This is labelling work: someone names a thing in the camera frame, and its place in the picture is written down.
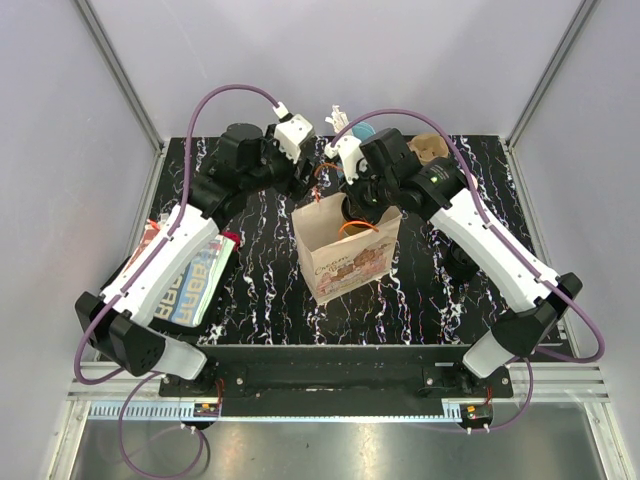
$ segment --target white wall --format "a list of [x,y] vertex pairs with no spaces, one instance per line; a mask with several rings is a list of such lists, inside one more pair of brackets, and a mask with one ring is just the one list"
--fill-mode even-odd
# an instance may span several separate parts
[[2,478],[43,478],[81,329],[152,151],[68,0],[0,2]]
[[637,470],[638,18],[639,2],[601,2],[516,146],[553,263],[583,279],[579,299],[605,334],[605,380]]
[[[328,132],[323,120],[331,104],[339,103],[352,117],[405,107],[452,132],[506,135],[580,2],[92,3],[156,127],[168,137],[184,135],[196,103],[225,83],[269,90],[321,133]],[[263,100],[236,95],[214,101],[196,132],[217,134],[239,120],[273,121]],[[415,120],[391,121],[424,131]]]

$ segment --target red object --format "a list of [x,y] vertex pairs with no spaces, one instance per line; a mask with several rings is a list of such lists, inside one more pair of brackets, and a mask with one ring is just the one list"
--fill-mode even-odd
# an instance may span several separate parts
[[235,242],[236,246],[233,247],[233,251],[237,252],[238,248],[240,248],[240,243],[242,243],[242,238],[240,237],[240,235],[233,232],[222,232],[222,236],[227,237],[229,240],[233,240]]

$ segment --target marble pattern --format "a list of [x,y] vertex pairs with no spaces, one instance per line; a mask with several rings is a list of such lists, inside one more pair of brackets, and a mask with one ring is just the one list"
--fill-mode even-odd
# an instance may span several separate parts
[[[528,249],[531,238],[502,145],[493,136],[455,136],[478,177],[479,192],[495,216]],[[319,138],[322,155],[326,139]],[[215,151],[215,138],[194,139],[197,171]],[[151,218],[167,213],[181,193],[184,139],[171,140]],[[332,169],[319,191],[337,191]],[[300,205],[313,201],[311,194]],[[506,304],[482,273],[453,281],[442,267],[450,240],[413,215],[403,215],[390,275],[319,306],[297,264],[291,212],[295,205],[273,191],[253,195],[228,230],[242,238],[240,265],[224,286],[217,315],[202,345],[214,344],[439,344],[472,343]],[[556,329],[551,343],[563,343]]]

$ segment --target metal floor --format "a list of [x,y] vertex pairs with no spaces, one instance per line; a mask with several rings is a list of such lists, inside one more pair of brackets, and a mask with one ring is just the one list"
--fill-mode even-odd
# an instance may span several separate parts
[[[515,406],[496,405],[501,423]],[[132,452],[167,422],[125,423]],[[201,479],[604,479],[587,417],[579,404],[535,404],[513,428],[488,435],[431,432],[419,425],[225,423],[206,430],[211,458]],[[185,468],[197,440],[175,431],[133,456],[156,475]],[[117,422],[87,422],[72,475],[75,480],[142,478],[120,460]]]

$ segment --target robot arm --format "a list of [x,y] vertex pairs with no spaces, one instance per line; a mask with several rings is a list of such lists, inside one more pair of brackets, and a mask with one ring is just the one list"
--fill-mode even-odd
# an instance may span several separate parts
[[[105,305],[111,305],[90,342],[132,375],[156,371],[186,380],[198,377],[206,356],[186,342],[150,329],[156,306],[196,253],[244,210],[250,194],[274,187],[300,200],[315,184],[314,166],[303,152],[313,142],[312,125],[300,115],[276,113],[281,122],[266,134],[253,125],[231,125],[220,137],[213,163],[203,165],[194,178],[178,228],[169,235],[180,205],[127,271],[99,297],[85,292],[76,302],[85,331]],[[132,275],[127,272],[141,267],[142,273],[123,294]]]
[[500,289],[510,309],[463,359],[477,377],[489,376],[514,356],[530,355],[562,317],[567,305],[541,281],[549,280],[572,299],[581,290],[574,274],[559,277],[483,206],[491,224],[542,273],[536,279],[482,221],[454,161],[437,158],[423,167],[398,130],[383,130],[363,143],[345,136],[325,153],[339,154],[343,162],[347,220],[376,223],[391,205],[416,213],[456,242]]

